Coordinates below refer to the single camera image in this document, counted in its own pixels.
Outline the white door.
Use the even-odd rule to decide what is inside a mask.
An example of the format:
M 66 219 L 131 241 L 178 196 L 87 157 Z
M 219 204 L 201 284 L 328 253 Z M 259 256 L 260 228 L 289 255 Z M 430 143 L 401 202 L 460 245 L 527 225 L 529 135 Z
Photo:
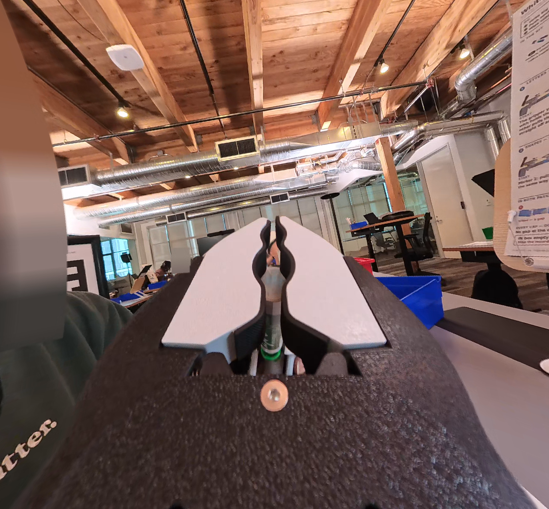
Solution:
M 445 251 L 473 241 L 451 150 L 443 147 L 419 164 L 431 213 L 437 250 L 442 258 L 461 259 L 459 251 Z

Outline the black desk mat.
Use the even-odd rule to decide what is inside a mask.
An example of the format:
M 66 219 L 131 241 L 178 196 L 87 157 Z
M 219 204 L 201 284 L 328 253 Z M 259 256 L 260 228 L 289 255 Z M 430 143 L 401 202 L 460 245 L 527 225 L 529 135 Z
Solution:
M 540 371 L 548 358 L 547 328 L 467 307 L 446 311 L 436 326 Z

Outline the wooden standing desk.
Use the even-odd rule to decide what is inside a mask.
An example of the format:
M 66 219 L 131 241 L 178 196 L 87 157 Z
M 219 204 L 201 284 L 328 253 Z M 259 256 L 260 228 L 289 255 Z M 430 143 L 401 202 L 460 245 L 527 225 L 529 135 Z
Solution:
M 415 276 L 415 269 L 412 265 L 411 239 L 408 235 L 404 234 L 403 227 L 406 225 L 409 226 L 416 219 L 422 217 L 424 217 L 424 215 L 415 215 L 411 211 L 389 213 L 382 219 L 378 219 L 376 223 L 366 223 L 364 221 L 359 224 L 351 224 L 350 230 L 347 231 L 347 233 L 350 233 L 352 236 L 365 234 L 369 237 L 375 231 L 382 231 L 382 228 L 394 227 L 399 241 L 401 258 L 404 263 L 406 274 L 407 276 Z

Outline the white ceiling access point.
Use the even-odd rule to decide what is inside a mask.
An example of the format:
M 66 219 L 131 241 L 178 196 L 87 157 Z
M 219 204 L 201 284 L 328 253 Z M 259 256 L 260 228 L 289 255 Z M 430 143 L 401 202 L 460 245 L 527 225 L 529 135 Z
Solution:
M 143 58 L 132 45 L 118 44 L 108 46 L 106 53 L 114 65 L 122 71 L 141 71 L 144 68 Z

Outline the person's green sweatshirt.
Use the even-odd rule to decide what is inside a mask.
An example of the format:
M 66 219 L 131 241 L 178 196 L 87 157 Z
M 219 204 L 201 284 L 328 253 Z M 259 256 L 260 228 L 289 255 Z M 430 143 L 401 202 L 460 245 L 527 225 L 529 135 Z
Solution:
M 95 365 L 133 314 L 90 292 L 68 292 L 63 335 L 1 352 L 1 508 L 17 506 L 51 463 Z

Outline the green whiteboard marker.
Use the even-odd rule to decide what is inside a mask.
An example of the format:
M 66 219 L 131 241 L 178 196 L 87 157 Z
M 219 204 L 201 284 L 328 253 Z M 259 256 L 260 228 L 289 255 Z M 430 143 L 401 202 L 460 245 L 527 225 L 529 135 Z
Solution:
M 280 375 L 285 370 L 282 337 L 282 288 L 285 278 L 279 266 L 268 266 L 262 281 L 265 287 L 265 333 L 258 356 L 258 375 Z

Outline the black floor lamp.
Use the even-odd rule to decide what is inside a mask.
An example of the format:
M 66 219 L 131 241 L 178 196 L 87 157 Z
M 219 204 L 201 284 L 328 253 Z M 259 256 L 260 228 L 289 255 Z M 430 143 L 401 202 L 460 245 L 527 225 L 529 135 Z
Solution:
M 337 219 L 337 214 L 335 212 L 335 206 L 334 206 L 334 199 L 336 197 L 339 196 L 339 192 L 331 192 L 331 193 L 327 193 L 325 195 L 322 195 L 321 196 L 321 199 L 324 200 L 324 201 L 327 201 L 329 202 L 330 204 L 330 208 L 331 208 L 331 213 L 332 213 L 332 223 L 333 223 L 333 227 L 335 229 L 335 233 L 336 233 L 336 236 L 337 236 L 337 240 L 338 240 L 338 245 L 339 245 L 339 249 L 340 249 L 340 252 L 341 254 L 344 256 L 345 255 L 345 251 L 344 251 L 344 246 L 343 246 L 343 242 L 341 240 L 341 235 L 340 235 L 340 230 L 339 230 L 339 224 L 338 224 L 338 219 Z

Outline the printed instruction sheet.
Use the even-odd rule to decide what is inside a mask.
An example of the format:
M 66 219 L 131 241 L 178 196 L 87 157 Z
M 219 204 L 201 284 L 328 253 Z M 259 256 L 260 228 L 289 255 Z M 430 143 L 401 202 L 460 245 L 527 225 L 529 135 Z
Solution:
M 548 269 L 548 0 L 513 16 L 509 234 L 505 254 Z

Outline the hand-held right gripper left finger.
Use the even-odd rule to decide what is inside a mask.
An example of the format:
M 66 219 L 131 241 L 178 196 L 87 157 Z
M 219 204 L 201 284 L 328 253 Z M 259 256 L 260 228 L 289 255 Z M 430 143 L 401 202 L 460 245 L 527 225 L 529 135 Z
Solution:
M 228 363 L 251 355 L 264 339 L 266 250 L 264 217 L 216 243 L 203 256 L 161 343 L 222 354 Z

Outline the wooden support post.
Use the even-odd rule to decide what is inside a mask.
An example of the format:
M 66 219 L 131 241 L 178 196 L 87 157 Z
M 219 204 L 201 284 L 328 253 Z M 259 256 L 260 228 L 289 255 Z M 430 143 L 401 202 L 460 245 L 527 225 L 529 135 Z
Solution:
M 395 211 L 407 210 L 405 200 L 402 194 L 402 188 L 397 176 L 390 140 L 388 137 L 380 137 L 375 142 L 375 148 L 387 188 L 390 209 Z

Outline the air vent grille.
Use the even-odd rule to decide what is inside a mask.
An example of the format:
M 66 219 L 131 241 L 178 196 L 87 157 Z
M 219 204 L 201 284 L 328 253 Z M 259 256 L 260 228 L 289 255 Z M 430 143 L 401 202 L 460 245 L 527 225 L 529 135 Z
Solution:
M 58 176 L 61 188 L 87 185 L 92 180 L 88 165 L 59 168 Z
M 257 135 L 217 141 L 215 149 L 220 162 L 235 161 L 260 153 Z

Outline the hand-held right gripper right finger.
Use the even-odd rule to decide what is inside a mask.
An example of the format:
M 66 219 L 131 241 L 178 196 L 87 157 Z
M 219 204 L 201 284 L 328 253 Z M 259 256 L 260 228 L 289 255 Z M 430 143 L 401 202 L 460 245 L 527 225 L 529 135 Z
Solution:
M 328 353 L 378 349 L 388 340 L 344 256 L 324 238 L 286 216 L 276 219 L 281 331 L 303 364 Z

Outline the silver ventilation duct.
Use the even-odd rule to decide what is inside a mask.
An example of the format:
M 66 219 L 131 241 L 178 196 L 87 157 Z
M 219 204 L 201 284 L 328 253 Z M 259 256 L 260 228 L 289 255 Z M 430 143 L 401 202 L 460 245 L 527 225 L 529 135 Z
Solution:
M 511 53 L 512 42 L 512 28 L 508 28 L 499 39 L 491 43 L 468 66 L 464 67 L 455 80 L 458 103 L 466 104 L 476 98 L 477 79 Z
M 354 140 L 328 142 L 280 139 L 260 142 L 259 151 L 247 156 L 219 158 L 217 152 L 193 153 L 186 157 L 173 157 L 164 161 L 149 161 L 111 170 L 97 170 L 91 174 L 92 183 L 110 188 L 164 183 L 185 176 L 210 175 L 221 171 L 244 169 L 260 164 L 295 162 L 301 158 L 327 155 L 337 151 L 350 151 L 374 143 L 374 136 Z
M 72 213 L 76 220 L 98 220 L 100 227 L 106 228 L 209 205 L 325 186 L 334 179 L 333 175 L 325 173 L 297 176 L 293 170 L 283 170 L 75 208 Z

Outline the blue plastic bin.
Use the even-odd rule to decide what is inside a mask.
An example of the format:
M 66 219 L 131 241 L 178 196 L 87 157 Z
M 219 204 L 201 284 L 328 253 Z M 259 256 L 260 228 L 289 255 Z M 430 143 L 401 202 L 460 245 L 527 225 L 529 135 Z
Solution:
M 430 330 L 444 317 L 440 275 L 376 276 Z

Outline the black and white framed sign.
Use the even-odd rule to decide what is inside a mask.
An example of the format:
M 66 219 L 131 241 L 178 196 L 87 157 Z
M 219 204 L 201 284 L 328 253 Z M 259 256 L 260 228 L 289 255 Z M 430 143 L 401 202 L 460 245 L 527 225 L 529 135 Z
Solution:
M 67 292 L 90 292 L 109 300 L 99 235 L 67 236 Z

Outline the black office chair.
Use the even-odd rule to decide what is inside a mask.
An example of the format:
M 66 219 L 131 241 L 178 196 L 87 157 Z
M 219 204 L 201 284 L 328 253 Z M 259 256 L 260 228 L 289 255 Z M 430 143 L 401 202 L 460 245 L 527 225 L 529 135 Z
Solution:
M 411 265 L 413 276 L 440 276 L 436 272 L 426 272 L 419 266 L 421 261 L 434 258 L 434 248 L 430 240 L 429 229 L 431 224 L 431 214 L 426 212 L 424 215 L 423 230 L 420 236 L 416 234 L 405 235 L 405 240 L 410 244 L 406 246 L 406 254 Z
M 524 308 L 515 280 L 504 270 L 497 268 L 476 273 L 471 298 L 506 307 Z

